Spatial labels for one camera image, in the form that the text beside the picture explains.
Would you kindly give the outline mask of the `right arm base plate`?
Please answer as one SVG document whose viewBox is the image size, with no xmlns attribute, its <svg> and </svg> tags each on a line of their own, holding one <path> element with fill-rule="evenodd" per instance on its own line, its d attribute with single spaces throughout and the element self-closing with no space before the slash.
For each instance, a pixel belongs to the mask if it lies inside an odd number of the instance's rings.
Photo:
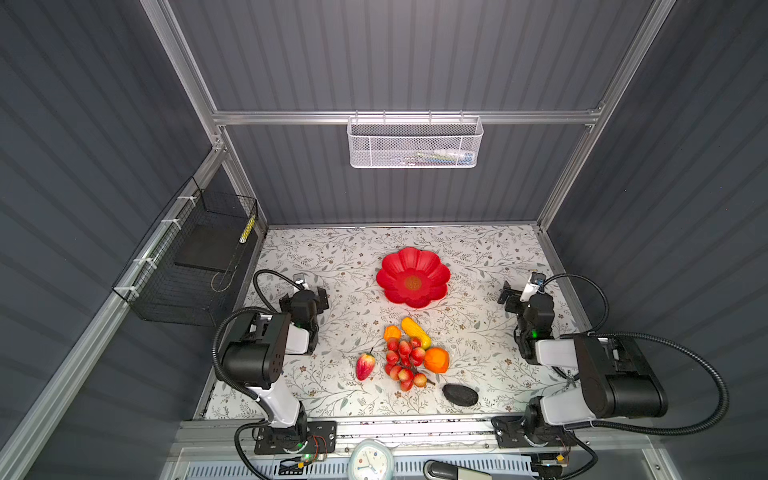
<svg viewBox="0 0 768 480">
<path fill-rule="evenodd" d="M 522 415 L 497 416 L 491 419 L 500 448 L 570 447 L 577 443 L 559 426 L 539 420 L 527 420 Z"/>
</svg>

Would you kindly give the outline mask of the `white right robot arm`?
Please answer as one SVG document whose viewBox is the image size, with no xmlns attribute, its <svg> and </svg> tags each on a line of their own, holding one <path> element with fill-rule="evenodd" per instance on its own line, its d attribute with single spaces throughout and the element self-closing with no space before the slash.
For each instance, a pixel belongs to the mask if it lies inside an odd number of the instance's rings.
<svg viewBox="0 0 768 480">
<path fill-rule="evenodd" d="M 686 436 L 708 430 L 726 416 L 730 392 L 722 375 L 702 356 L 672 340 L 638 332 L 604 333 L 599 325 L 585 331 L 553 335 L 554 299 L 547 287 L 558 275 L 530 275 L 520 290 L 505 283 L 498 304 L 516 317 L 513 339 L 521 358 L 532 366 L 552 369 L 570 382 L 559 393 L 536 396 L 517 417 L 496 417 L 498 442 L 523 440 L 543 448 L 561 440 L 575 444 L 574 431 L 604 428 L 652 436 Z M 698 364 L 718 393 L 714 411 L 687 426 L 647 427 L 638 420 L 666 415 L 666 391 L 639 344 L 670 348 Z"/>
</svg>

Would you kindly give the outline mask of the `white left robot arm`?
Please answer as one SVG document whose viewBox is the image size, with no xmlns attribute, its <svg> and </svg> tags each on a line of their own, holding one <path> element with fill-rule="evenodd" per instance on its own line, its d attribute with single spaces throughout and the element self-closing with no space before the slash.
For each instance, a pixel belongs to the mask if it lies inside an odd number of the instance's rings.
<svg viewBox="0 0 768 480">
<path fill-rule="evenodd" d="M 259 285 L 264 275 L 288 283 L 293 292 L 273 305 Z M 284 364 L 288 356 L 315 351 L 328 293 L 271 269 L 256 271 L 252 283 L 262 304 L 235 310 L 219 324 L 211 350 L 213 370 L 219 381 L 261 408 L 264 418 L 256 428 L 265 441 L 297 451 L 307 443 L 310 427 L 305 407 L 283 379 Z"/>
</svg>

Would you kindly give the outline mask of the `large orange fake orange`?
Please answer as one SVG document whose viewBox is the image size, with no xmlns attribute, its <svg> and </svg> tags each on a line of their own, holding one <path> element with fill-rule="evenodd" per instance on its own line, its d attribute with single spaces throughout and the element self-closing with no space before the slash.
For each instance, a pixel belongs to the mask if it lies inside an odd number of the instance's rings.
<svg viewBox="0 0 768 480">
<path fill-rule="evenodd" d="M 450 367 L 450 355 L 442 348 L 431 347 L 425 353 L 424 366 L 436 374 L 446 373 Z"/>
</svg>

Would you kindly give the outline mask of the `small orange fake tangerine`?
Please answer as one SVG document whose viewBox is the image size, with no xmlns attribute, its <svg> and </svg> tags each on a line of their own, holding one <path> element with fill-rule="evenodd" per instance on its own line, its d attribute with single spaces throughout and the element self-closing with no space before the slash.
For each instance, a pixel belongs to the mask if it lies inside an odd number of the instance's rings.
<svg viewBox="0 0 768 480">
<path fill-rule="evenodd" d="M 401 332 L 400 328 L 398 326 L 396 326 L 396 325 L 388 326 L 385 329 L 384 334 L 383 334 L 383 339 L 386 342 L 400 341 L 401 337 L 402 337 L 402 332 Z"/>
</svg>

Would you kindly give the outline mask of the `red yellow fake peach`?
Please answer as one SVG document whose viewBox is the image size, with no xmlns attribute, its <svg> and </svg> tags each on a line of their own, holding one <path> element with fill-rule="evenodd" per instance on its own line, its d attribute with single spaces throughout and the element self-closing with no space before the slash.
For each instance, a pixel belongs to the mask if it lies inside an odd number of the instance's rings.
<svg viewBox="0 0 768 480">
<path fill-rule="evenodd" d="M 355 376 L 358 381 L 368 379 L 376 366 L 376 358 L 371 353 L 362 354 L 356 363 Z"/>
</svg>

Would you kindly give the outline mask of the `black fake avocado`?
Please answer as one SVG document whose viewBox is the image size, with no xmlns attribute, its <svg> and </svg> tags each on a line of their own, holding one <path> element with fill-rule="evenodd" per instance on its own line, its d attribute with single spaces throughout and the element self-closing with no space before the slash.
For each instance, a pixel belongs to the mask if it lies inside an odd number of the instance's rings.
<svg viewBox="0 0 768 480">
<path fill-rule="evenodd" d="M 479 401 L 479 394 L 476 390 L 461 384 L 445 384 L 442 387 L 442 393 L 448 402 L 460 407 L 471 407 Z"/>
</svg>

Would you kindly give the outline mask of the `red fake grape bunch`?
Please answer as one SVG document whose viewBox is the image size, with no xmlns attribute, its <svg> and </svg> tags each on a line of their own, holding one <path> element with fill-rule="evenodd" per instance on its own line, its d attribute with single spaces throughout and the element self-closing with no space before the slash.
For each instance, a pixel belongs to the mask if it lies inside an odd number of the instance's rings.
<svg viewBox="0 0 768 480">
<path fill-rule="evenodd" d="M 399 383 L 402 391 L 434 385 L 434 382 L 419 370 L 425 365 L 427 351 L 422 348 L 418 339 L 406 341 L 391 338 L 386 342 L 386 346 L 385 372 Z"/>
</svg>

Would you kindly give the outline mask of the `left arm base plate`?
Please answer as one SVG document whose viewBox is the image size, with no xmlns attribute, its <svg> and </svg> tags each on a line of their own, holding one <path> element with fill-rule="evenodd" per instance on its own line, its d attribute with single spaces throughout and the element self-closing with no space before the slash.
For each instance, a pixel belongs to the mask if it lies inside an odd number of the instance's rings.
<svg viewBox="0 0 768 480">
<path fill-rule="evenodd" d="M 328 454 L 336 448 L 337 423 L 310 421 L 289 428 L 259 427 L 253 438 L 256 455 Z"/>
</svg>

